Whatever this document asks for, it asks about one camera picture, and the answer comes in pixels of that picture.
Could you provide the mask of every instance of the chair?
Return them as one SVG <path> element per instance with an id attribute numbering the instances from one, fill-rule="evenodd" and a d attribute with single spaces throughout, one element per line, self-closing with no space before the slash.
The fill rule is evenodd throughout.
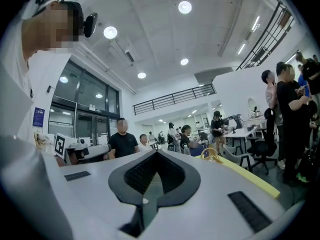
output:
<path id="1" fill-rule="evenodd" d="M 254 164 L 252 167 L 255 167 L 258 164 L 263 164 L 266 170 L 265 175 L 269 174 L 269 169 L 267 167 L 266 162 L 272 161 L 276 166 L 278 161 L 277 158 L 267 158 L 267 157 L 271 157 L 277 149 L 274 128 L 275 128 L 275 115 L 273 114 L 266 121 L 266 129 L 261 129 L 264 137 L 264 141 L 263 140 L 256 141 L 258 139 L 257 137 L 246 138 L 247 140 L 251 141 L 251 147 L 247 149 L 247 152 L 253 155 L 256 155 L 257 157 L 261 156 L 260 158 L 254 158 L 254 160 L 257 161 L 257 163 Z"/>
<path id="2" fill-rule="evenodd" d="M 224 144 L 222 147 L 222 156 L 245 169 L 248 168 L 249 172 L 252 172 L 252 167 L 255 163 L 254 158 L 250 154 L 234 155 L 236 149 L 237 147 L 235 146 L 227 146 Z"/>

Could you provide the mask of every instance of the ceiling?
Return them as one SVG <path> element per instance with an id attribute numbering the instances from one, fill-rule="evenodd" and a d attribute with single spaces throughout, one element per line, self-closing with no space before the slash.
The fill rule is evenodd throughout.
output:
<path id="1" fill-rule="evenodd" d="M 190 13 L 179 12 L 181 1 L 191 3 Z M 91 50 L 135 90 L 182 74 L 238 66 L 273 13 L 262 0 L 90 0 L 83 8 L 85 16 L 98 13 L 96 30 L 86 40 Z M 260 27 L 238 55 L 257 16 Z M 117 29 L 112 42 L 103 35 L 107 26 Z M 189 59 L 185 66 L 183 58 Z M 140 72 L 146 78 L 139 79 Z"/>

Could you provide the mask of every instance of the table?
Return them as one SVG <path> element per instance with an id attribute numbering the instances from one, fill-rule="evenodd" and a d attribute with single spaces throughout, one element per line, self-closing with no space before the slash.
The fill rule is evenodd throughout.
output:
<path id="1" fill-rule="evenodd" d="M 246 144 L 246 137 L 248 137 L 250 134 L 253 134 L 256 130 L 257 130 L 257 126 L 253 127 L 252 130 L 248 131 L 245 130 L 244 128 L 239 128 L 239 129 L 235 129 L 235 133 L 228 133 L 226 135 L 224 135 L 225 138 L 232 138 L 232 146 L 235 146 L 235 138 L 239 138 L 240 139 L 240 146 L 237 146 L 235 149 L 235 155 L 237 154 L 237 150 L 238 148 L 240 148 L 241 153 L 247 153 L 247 144 Z M 241 139 L 244 138 L 244 152 L 242 150 L 242 144 L 241 144 Z"/>

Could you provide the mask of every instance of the hair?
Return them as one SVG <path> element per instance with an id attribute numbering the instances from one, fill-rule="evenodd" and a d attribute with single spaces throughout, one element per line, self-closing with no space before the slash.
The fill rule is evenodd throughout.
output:
<path id="1" fill-rule="evenodd" d="M 271 71 L 268 69 L 268 70 L 263 71 L 261 74 L 262 82 L 264 82 L 265 84 L 267 84 L 267 78 L 268 78 L 269 73 L 271 73 Z"/>
<path id="2" fill-rule="evenodd" d="M 181 129 L 181 132 L 184 134 L 185 133 L 185 130 L 189 130 L 189 129 L 191 129 L 191 127 L 190 127 L 190 125 L 184 125 L 183 127 L 182 127 L 182 129 Z"/>
<path id="3" fill-rule="evenodd" d="M 122 121 L 122 120 L 126 120 L 126 119 L 124 119 L 123 117 L 120 117 L 120 118 L 118 118 L 118 119 L 116 120 L 116 124 L 118 124 L 118 122 L 119 122 L 119 121 Z"/>
<path id="4" fill-rule="evenodd" d="M 287 64 L 286 63 L 284 63 L 283 61 L 281 61 L 281 62 L 278 62 L 277 64 L 276 64 L 276 75 L 277 76 L 280 76 L 281 75 L 281 73 L 282 73 L 282 71 L 284 70 L 284 71 L 286 71 L 288 69 L 288 66 L 287 66 Z"/>
<path id="5" fill-rule="evenodd" d="M 295 59 L 298 62 L 302 62 L 302 58 L 303 58 L 303 55 L 302 55 L 301 51 L 297 51 L 296 54 L 295 54 Z"/>

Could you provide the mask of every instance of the ceiling light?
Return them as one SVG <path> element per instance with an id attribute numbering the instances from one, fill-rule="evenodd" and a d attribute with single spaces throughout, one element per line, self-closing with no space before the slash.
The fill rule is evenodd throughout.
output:
<path id="1" fill-rule="evenodd" d="M 187 58 L 184 58 L 184 59 L 182 59 L 182 60 L 180 61 L 180 64 L 181 64 L 182 66 L 185 66 L 185 65 L 188 64 L 188 62 L 189 62 L 189 60 L 188 60 Z"/>
<path id="2" fill-rule="evenodd" d="M 256 17 L 256 20 L 255 20 L 255 22 L 254 22 L 253 27 L 252 27 L 251 30 L 255 30 L 255 27 L 256 27 L 256 25 L 257 25 L 257 23 L 258 23 L 259 18 L 260 18 L 260 16 Z"/>
<path id="3" fill-rule="evenodd" d="M 144 79 L 145 77 L 146 77 L 146 73 L 141 72 L 138 74 L 138 78 L 140 79 Z"/>
<path id="4" fill-rule="evenodd" d="M 118 34 L 117 29 L 114 26 L 107 26 L 104 31 L 103 31 L 103 35 L 105 36 L 105 38 L 108 39 L 114 39 Z"/>
<path id="5" fill-rule="evenodd" d="M 180 13 L 188 14 L 191 12 L 192 6 L 191 6 L 191 3 L 189 3 L 188 1 L 182 1 L 181 3 L 179 3 L 178 9 Z"/>
<path id="6" fill-rule="evenodd" d="M 61 83 L 68 83 L 68 78 L 66 78 L 65 76 L 61 76 L 59 80 Z"/>
<path id="7" fill-rule="evenodd" d="M 245 43 L 241 46 L 241 48 L 240 48 L 240 50 L 239 50 L 239 52 L 238 52 L 238 55 L 241 53 L 241 51 L 242 51 L 242 49 L 245 47 Z"/>

